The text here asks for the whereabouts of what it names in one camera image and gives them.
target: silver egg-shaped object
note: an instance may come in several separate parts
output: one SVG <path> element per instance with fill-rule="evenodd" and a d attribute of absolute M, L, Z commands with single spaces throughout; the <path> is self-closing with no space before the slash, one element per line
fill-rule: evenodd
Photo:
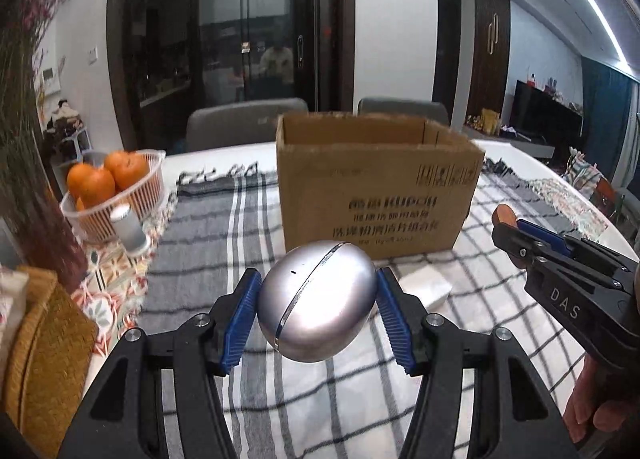
<path fill-rule="evenodd" d="M 289 251 L 267 273 L 258 322 L 283 356 L 320 362 L 356 337 L 376 300 L 376 268 L 358 246 L 318 241 Z"/>

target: human hand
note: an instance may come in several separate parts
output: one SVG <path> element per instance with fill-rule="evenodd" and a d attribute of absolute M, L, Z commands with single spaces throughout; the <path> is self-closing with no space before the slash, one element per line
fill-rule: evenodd
<path fill-rule="evenodd" d="M 598 405 L 600 392 L 596 384 L 596 372 L 599 367 L 596 360 L 589 355 L 584 356 L 582 372 L 564 409 L 562 419 L 574 443 L 587 435 L 591 416 L 595 428 L 603 432 L 614 432 L 620 428 L 628 415 L 638 409 L 638 401 L 628 399 L 609 399 Z"/>

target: open box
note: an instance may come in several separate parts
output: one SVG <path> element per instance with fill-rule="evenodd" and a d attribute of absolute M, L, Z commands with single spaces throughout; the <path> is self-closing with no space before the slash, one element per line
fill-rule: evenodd
<path fill-rule="evenodd" d="M 286 249 L 348 241 L 372 259 L 452 248 L 484 152 L 398 114 L 284 114 L 276 133 Z"/>

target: white tabletop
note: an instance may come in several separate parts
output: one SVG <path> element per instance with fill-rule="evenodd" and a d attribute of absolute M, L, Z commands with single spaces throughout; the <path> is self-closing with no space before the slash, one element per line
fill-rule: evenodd
<path fill-rule="evenodd" d="M 513 169 L 516 175 L 524 180 L 556 179 L 564 185 L 570 193 L 592 208 L 598 215 L 602 214 L 596 206 L 585 199 L 578 190 L 562 180 L 558 174 L 547 168 L 540 161 L 513 147 L 509 143 L 475 139 L 473 142 L 482 148 L 487 157 L 494 161 L 502 159 Z M 195 172 L 199 170 L 211 171 L 214 168 L 220 173 L 226 173 L 233 165 L 249 166 L 258 162 L 258 169 L 270 171 L 276 169 L 276 145 L 274 142 L 248 144 L 243 146 L 230 146 L 191 152 L 187 154 L 172 155 L 167 157 L 162 164 L 162 177 L 164 183 L 170 189 L 175 188 L 175 182 L 181 172 Z M 598 237 L 597 243 L 613 249 L 626 257 L 638 261 L 638 256 L 633 248 L 620 234 L 618 229 L 608 220 L 607 228 Z"/>

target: fruit basket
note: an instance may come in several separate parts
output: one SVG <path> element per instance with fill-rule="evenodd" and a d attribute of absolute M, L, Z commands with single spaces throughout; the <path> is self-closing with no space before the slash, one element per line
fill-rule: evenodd
<path fill-rule="evenodd" d="M 146 219 L 158 208 L 164 198 L 162 180 L 163 150 L 138 150 L 149 164 L 149 173 L 133 186 L 98 204 L 94 208 L 78 211 L 72 195 L 67 192 L 60 202 L 62 214 L 73 227 L 76 235 L 88 243 L 104 243 L 116 238 L 109 219 L 111 210 L 118 204 L 129 203 L 140 220 Z"/>

